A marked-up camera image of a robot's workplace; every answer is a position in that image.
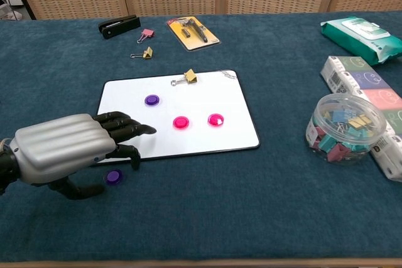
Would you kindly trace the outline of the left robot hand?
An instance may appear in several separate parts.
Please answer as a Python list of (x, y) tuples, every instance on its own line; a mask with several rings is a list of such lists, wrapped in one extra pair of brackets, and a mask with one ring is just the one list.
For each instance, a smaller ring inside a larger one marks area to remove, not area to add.
[(103, 185), (77, 186), (69, 176), (109, 158), (128, 158), (137, 170), (140, 153), (125, 141), (154, 133), (154, 127), (119, 111), (74, 114), (18, 129), (11, 140), (1, 142), (1, 193), (21, 180), (47, 186), (69, 200), (97, 196)]

